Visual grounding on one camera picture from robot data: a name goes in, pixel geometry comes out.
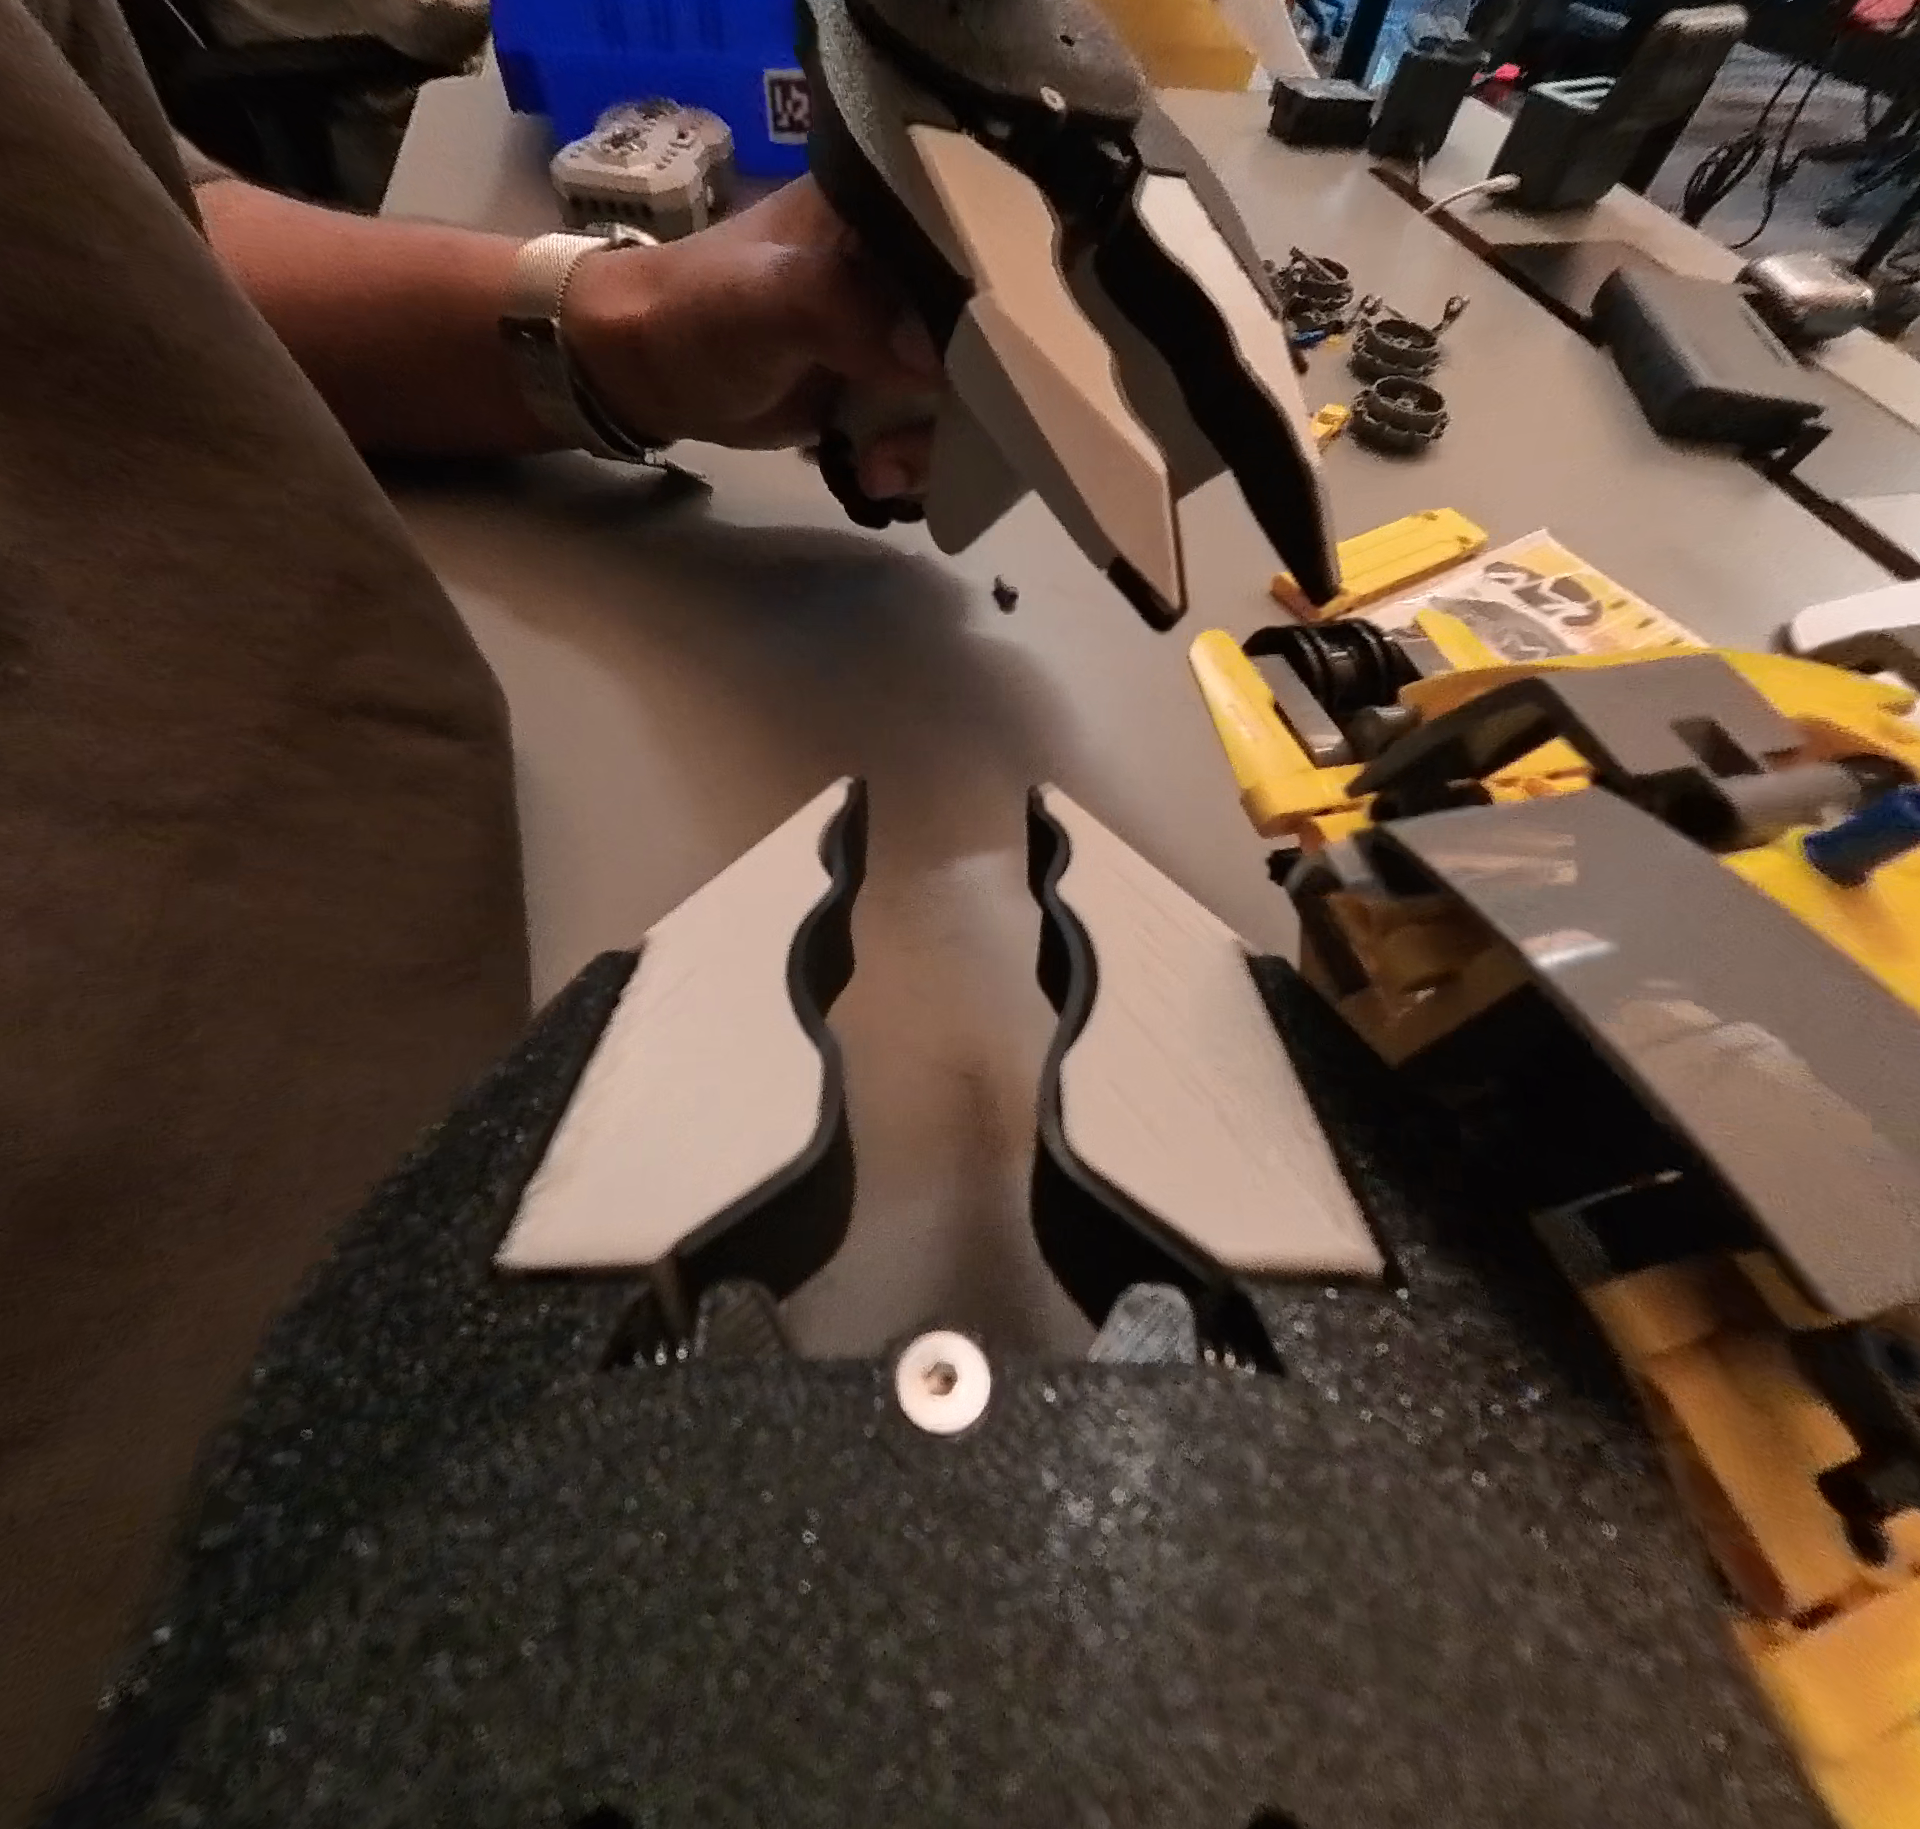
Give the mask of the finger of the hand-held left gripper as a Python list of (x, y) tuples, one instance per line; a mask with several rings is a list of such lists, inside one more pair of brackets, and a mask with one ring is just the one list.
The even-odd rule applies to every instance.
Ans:
[(1283, 572), (1311, 605), (1330, 605), (1339, 564), (1319, 443), (1270, 297), (1197, 183), (1142, 168), (1108, 229), (1108, 299), (1156, 358)]
[(910, 127), (909, 143), (971, 282), (949, 343), (950, 389), (1133, 607), (1162, 633), (1176, 626), (1189, 586), (1165, 448), (1073, 297), (1060, 214), (971, 135)]

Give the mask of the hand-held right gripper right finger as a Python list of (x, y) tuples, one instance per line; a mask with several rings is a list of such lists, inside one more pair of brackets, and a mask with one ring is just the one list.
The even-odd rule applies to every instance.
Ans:
[(1254, 946), (1062, 787), (1027, 795), (1038, 983), (1057, 1023), (1030, 1210), (1094, 1330), (1134, 1294), (1189, 1310), (1197, 1357), (1281, 1361), (1264, 1290), (1381, 1287)]

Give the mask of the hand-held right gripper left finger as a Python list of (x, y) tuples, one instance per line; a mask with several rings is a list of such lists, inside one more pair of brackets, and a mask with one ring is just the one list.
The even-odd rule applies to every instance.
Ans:
[(867, 787), (836, 779), (640, 940), (495, 1252), (518, 1277), (638, 1277), (670, 1318), (776, 1300), (855, 1213), (842, 1052)]

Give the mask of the yellow plastic toy plate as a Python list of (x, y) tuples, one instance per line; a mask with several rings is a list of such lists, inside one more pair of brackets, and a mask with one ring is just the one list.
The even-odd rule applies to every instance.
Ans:
[(1285, 570), (1270, 584), (1274, 605), (1292, 617), (1322, 625), (1361, 617), (1369, 607), (1404, 598), (1492, 547), (1492, 532), (1453, 507), (1430, 507), (1334, 547), (1337, 591), (1315, 605)]

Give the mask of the yellow grey toy brick vehicle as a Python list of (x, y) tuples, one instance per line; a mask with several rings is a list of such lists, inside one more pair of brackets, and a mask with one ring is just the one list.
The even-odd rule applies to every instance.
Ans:
[(1590, 1314), (1823, 1810), (1914, 1826), (1914, 640), (1189, 661), (1303, 976)]

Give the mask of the person's left forearm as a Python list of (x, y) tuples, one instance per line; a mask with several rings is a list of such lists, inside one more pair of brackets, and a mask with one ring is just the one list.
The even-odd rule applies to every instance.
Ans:
[(194, 189), (205, 241), (354, 445), (377, 460), (564, 448), (502, 337), (522, 244), (331, 210), (237, 179)]

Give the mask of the person's left hand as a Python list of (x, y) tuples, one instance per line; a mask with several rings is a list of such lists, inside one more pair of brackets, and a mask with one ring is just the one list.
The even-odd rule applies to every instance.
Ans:
[(894, 424), (855, 451), (860, 489), (921, 497), (949, 374), (919, 314), (813, 179), (710, 229), (590, 255), (563, 347), (626, 432), (736, 451), (817, 448), (846, 403)]

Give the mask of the small black charger block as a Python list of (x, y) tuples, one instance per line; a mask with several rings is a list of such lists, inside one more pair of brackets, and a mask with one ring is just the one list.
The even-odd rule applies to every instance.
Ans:
[(1307, 152), (1359, 152), (1376, 114), (1377, 97), (1365, 83), (1292, 75), (1270, 90), (1266, 135)]

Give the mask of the blue storage bin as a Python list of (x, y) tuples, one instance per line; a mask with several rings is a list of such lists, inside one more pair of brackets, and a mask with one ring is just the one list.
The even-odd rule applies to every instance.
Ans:
[(489, 0), (509, 105), (583, 137), (613, 105), (715, 114), (741, 174), (805, 174), (809, 87), (795, 0)]

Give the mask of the grey toy motor block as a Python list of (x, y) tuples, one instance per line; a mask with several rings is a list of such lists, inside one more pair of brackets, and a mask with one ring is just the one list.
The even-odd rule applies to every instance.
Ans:
[(583, 137), (551, 155), (548, 182), (579, 229), (629, 226), (675, 241), (732, 208), (732, 129), (718, 114), (670, 97), (611, 105)]

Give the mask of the yellow grey sticker sheet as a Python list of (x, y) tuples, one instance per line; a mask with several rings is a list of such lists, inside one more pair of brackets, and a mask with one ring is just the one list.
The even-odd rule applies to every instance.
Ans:
[(1508, 664), (1707, 645), (1544, 529), (1389, 591), (1361, 617), (1391, 634), (1419, 633), (1420, 617), (1449, 617)]

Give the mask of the large black charging dock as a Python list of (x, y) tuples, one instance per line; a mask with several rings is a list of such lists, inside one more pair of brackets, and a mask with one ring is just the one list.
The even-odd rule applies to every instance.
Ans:
[(1593, 208), (1636, 168), (1658, 168), (1650, 145), (1686, 129), (1744, 31), (1742, 5), (1675, 8), (1617, 74), (1531, 87), (1492, 168), (1511, 182), (1500, 202), (1527, 214)]

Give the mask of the flat black device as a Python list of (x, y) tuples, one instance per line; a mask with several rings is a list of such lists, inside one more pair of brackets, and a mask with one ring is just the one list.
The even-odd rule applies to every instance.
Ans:
[(1667, 440), (1805, 460), (1832, 436), (1813, 375), (1735, 283), (1621, 266), (1597, 289), (1593, 332)]

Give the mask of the silver mesh wristwatch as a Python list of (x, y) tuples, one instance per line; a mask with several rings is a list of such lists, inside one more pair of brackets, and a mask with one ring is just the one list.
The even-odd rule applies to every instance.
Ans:
[(670, 489), (710, 491), (706, 476), (684, 468), (667, 443), (624, 428), (576, 367), (563, 331), (571, 283), (586, 260), (633, 249), (660, 249), (640, 226), (611, 224), (602, 232), (555, 229), (517, 252), (509, 305), (498, 322), (522, 403), (564, 451), (607, 464), (660, 472)]

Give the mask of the person's dark brown shirt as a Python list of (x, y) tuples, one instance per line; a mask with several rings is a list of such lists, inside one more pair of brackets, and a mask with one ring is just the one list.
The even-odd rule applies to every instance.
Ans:
[(491, 667), (116, 0), (4, 0), (7, 1826), (270, 1315), (528, 1006)]

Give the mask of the silver computer mouse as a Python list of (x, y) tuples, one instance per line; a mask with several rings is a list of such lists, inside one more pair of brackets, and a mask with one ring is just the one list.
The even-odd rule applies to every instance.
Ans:
[(1790, 347), (1823, 347), (1864, 331), (1877, 312), (1874, 283), (1828, 255), (1767, 255), (1742, 266), (1738, 287)]

